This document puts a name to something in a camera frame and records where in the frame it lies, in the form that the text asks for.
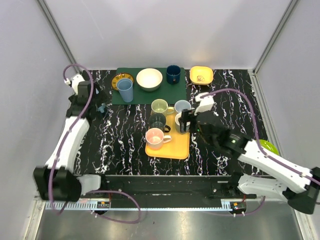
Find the grey white-inside mug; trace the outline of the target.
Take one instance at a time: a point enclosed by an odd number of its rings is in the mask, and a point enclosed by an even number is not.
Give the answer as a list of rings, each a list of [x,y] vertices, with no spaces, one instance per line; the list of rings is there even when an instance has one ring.
[[[179,112],[179,113],[176,114],[175,119],[174,119],[174,122],[175,122],[175,130],[176,130],[179,134],[182,133],[182,132],[181,132],[180,122],[179,122],[179,119],[180,119],[181,116],[182,116],[182,113]]]

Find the blue butterfly mug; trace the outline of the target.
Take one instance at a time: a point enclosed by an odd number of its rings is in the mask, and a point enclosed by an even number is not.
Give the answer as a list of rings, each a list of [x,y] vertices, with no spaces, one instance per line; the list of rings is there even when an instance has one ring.
[[[98,109],[97,109],[101,114],[104,114],[106,111],[106,106],[105,105],[101,105]]]

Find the dark grey mug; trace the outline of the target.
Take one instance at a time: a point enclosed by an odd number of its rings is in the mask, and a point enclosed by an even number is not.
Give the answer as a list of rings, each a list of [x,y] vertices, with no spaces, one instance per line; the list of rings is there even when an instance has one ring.
[[[166,116],[162,113],[153,113],[148,119],[149,128],[157,128],[162,130],[164,133],[169,133],[171,127],[167,125]]]

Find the pink mug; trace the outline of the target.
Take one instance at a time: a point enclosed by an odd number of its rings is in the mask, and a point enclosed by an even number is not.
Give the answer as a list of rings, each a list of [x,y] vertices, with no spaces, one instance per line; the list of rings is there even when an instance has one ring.
[[[159,150],[164,144],[169,143],[172,140],[171,135],[165,135],[165,133],[159,128],[150,128],[145,135],[146,144],[152,150]]]

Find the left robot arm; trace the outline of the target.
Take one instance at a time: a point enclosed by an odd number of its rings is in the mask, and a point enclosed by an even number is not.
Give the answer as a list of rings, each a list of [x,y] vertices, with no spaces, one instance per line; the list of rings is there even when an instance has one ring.
[[[53,197],[56,201],[77,202],[91,192],[97,198],[108,193],[108,186],[97,174],[74,174],[77,152],[92,121],[102,118],[107,110],[107,95],[97,83],[91,88],[90,81],[80,74],[66,80],[74,94],[69,97],[70,106],[66,112],[64,129],[52,155],[44,166],[33,171],[33,178],[42,200]]]

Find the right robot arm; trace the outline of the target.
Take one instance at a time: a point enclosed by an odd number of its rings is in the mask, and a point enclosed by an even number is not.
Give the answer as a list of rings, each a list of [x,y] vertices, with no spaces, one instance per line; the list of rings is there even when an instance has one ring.
[[[261,147],[249,136],[228,129],[210,111],[184,109],[178,118],[180,131],[197,133],[222,155],[250,164],[270,178],[235,173],[227,185],[228,195],[261,195],[282,200],[294,210],[312,215],[320,193],[320,169],[299,166]]]

